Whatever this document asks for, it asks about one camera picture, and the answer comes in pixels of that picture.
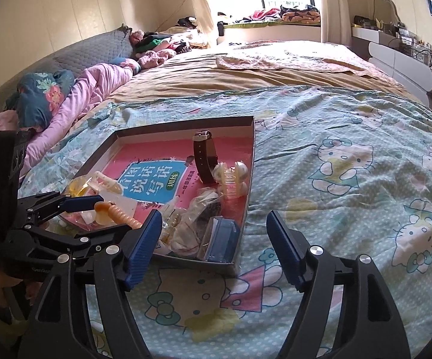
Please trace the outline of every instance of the pile of clothes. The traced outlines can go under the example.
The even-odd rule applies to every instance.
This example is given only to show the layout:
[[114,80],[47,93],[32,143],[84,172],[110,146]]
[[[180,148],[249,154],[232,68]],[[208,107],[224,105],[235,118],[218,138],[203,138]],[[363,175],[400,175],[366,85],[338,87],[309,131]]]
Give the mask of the pile of clothes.
[[129,36],[133,46],[132,58],[136,59],[143,69],[162,65],[176,54],[189,52],[193,48],[208,48],[209,42],[196,29],[197,21],[193,17],[178,20],[177,26],[164,32],[143,32],[137,30]]
[[286,8],[281,5],[280,16],[283,21],[301,24],[320,24],[320,12],[313,5],[306,5],[305,9]]
[[284,7],[281,5],[280,8],[256,10],[253,14],[240,20],[228,20],[227,16],[220,14],[218,21],[223,24],[286,21],[314,25],[320,24],[320,12],[316,7],[309,4],[301,7]]
[[132,57],[143,69],[162,65],[169,58],[191,51],[189,44],[169,34],[136,30],[129,36],[133,46]]

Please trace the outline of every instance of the blue gripper pad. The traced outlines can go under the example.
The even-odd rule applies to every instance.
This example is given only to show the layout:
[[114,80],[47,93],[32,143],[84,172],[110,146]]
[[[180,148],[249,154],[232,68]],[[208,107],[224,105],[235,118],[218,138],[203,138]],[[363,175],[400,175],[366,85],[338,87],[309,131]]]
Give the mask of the blue gripper pad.
[[289,229],[276,211],[268,214],[265,226],[287,281],[303,292],[313,276],[305,257],[309,242],[301,232]]
[[124,279],[125,290],[130,291],[143,280],[162,228],[163,218],[161,213],[153,209],[143,226],[140,229],[129,231],[121,241],[120,246],[123,246],[127,237],[133,237],[134,239],[134,241],[129,240],[134,244],[134,247],[127,253],[125,252],[126,260],[123,267],[127,273]]
[[102,201],[104,199],[100,195],[71,197],[63,201],[60,205],[60,210],[68,213],[92,211],[95,208],[95,204]]

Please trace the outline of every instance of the metal screw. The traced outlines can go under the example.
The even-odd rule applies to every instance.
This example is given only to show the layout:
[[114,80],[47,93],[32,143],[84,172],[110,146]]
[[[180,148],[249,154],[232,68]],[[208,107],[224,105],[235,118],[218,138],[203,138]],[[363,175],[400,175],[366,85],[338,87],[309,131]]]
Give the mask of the metal screw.
[[108,247],[106,248],[106,253],[107,253],[108,255],[114,255],[114,254],[117,254],[119,251],[120,251],[120,248],[119,248],[118,246],[115,246],[115,245],[113,245],[113,246],[108,246]]
[[309,248],[309,251],[311,252],[311,254],[314,255],[322,255],[324,249],[320,246],[312,246],[311,248]]
[[372,258],[366,254],[362,254],[361,256],[359,256],[359,260],[366,265],[372,262]]
[[69,261],[69,255],[68,254],[61,254],[58,259],[58,263],[66,263]]

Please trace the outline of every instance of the hello kitty bedsheet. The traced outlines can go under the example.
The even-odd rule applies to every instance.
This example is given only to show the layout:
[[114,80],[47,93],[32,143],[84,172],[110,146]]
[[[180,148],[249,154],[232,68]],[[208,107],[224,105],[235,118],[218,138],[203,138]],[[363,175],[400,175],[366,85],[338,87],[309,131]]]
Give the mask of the hello kitty bedsheet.
[[[63,190],[114,130],[254,115],[254,175],[242,272],[228,279],[151,265],[129,302],[151,352],[177,358],[274,358],[301,294],[265,230],[271,209],[332,255],[373,257],[397,303],[413,355],[432,337],[432,112],[381,92],[274,87],[144,104],[110,104],[48,153],[20,195]],[[54,231],[66,231],[54,220]],[[335,336],[336,287],[320,353]],[[88,288],[92,324],[96,296]],[[110,353],[104,334],[100,352]]]

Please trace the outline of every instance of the gray headboard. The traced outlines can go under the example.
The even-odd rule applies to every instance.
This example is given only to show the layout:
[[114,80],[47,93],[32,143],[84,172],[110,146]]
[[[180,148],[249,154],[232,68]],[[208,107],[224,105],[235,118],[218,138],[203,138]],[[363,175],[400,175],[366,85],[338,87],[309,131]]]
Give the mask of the gray headboard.
[[16,90],[18,81],[25,73],[54,73],[66,69],[71,70],[76,78],[84,69],[95,64],[107,63],[116,57],[129,58],[132,52],[129,43],[131,30],[122,24],[117,30],[71,44],[27,67],[0,86],[0,112],[3,111],[6,99]]

